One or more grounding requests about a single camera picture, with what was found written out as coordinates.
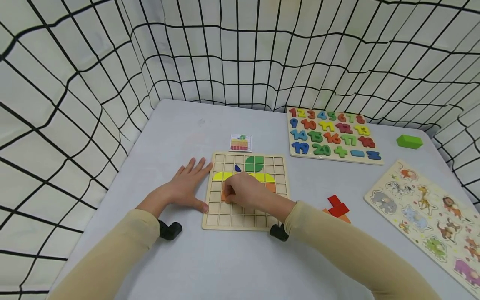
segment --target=table surface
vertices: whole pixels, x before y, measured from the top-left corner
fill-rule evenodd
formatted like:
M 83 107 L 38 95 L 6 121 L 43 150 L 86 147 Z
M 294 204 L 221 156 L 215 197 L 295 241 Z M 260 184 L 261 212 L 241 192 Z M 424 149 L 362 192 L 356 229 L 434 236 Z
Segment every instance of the table surface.
M 227 151 L 232 133 L 252 134 L 253 151 L 286 158 L 292 200 L 329 208 L 336 194 L 350 209 L 352 224 L 403 257 L 443 299 L 473 300 L 461 285 L 405 238 L 363 199 L 399 158 L 465 204 L 463 192 L 429 137 L 416 129 L 370 124 L 384 166 L 292 157 L 285 114 L 252 109 L 162 100 L 125 160 L 98 211 L 85 229 L 61 280 L 78 261 L 151 190 L 171 179 L 194 156 L 211 159 Z M 418 149 L 397 146 L 401 134 L 416 135 Z M 204 199 L 205 179 L 197 198 Z M 160 217 L 180 222 L 174 241 L 159 239 L 125 278 L 117 299 L 371 299 L 361 284 L 338 271 L 310 247 L 268 232 L 202 229 L 202 214 L 168 207 Z

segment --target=orange block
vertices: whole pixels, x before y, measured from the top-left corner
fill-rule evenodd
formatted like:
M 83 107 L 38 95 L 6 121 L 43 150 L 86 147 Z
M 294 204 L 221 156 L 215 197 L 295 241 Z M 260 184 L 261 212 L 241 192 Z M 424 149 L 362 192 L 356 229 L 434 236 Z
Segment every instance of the orange block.
M 331 213 L 328 211 L 328 209 L 324 209 L 323 212 L 331 215 Z M 349 224 L 352 224 L 352 222 L 351 222 L 350 219 L 347 217 L 347 215 L 339 216 L 338 218 L 339 218 L 340 220 L 342 220 L 342 221 L 345 221 L 345 222 L 347 222 L 347 223 L 349 223 Z
M 267 189 L 271 192 L 276 192 L 276 187 L 274 183 L 267 182 L 265 184 L 265 187 L 267 187 Z

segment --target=white fabric wall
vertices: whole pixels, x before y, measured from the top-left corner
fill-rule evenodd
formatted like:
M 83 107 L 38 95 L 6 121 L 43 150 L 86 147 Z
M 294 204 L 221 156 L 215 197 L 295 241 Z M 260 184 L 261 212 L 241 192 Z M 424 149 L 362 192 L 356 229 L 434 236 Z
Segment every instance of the white fabric wall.
M 478 1 L 0 5 L 0 300 L 45 297 L 163 98 L 420 128 L 480 205 Z

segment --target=hand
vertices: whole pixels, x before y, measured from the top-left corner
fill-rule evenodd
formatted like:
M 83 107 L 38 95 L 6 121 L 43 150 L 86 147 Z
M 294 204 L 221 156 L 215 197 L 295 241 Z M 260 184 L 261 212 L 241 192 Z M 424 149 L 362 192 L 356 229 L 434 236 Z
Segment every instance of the hand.
M 202 213 L 208 212 L 208 205 L 195 197 L 197 185 L 213 166 L 210 162 L 203 168 L 204 164 L 205 157 L 200 159 L 197 166 L 195 166 L 195 158 L 192 157 L 186 167 L 179 168 L 172 180 L 150 192 L 137 209 L 150 212 L 157 218 L 168 204 L 190 206 Z
M 295 202 L 269 191 L 255 177 L 242 172 L 225 181 L 226 202 L 235 202 L 246 208 L 258 209 L 284 222 Z
M 235 202 L 246 208 L 262 209 L 262 202 L 273 194 L 264 184 L 246 172 L 230 176 L 225 181 L 226 202 Z

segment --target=red tetromino piece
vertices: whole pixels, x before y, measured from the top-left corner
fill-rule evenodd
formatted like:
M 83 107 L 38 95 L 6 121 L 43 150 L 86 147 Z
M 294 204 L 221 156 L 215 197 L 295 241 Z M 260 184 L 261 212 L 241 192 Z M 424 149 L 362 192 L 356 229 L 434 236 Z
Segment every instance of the red tetromino piece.
M 340 217 L 343 216 L 344 214 L 348 213 L 350 210 L 348 207 L 345 205 L 345 203 L 342 203 L 340 205 L 334 206 L 328 210 L 328 212 L 335 217 Z
M 328 197 L 328 201 L 330 201 L 330 204 L 333 207 L 342 204 L 342 202 L 340 201 L 340 199 L 336 195 Z

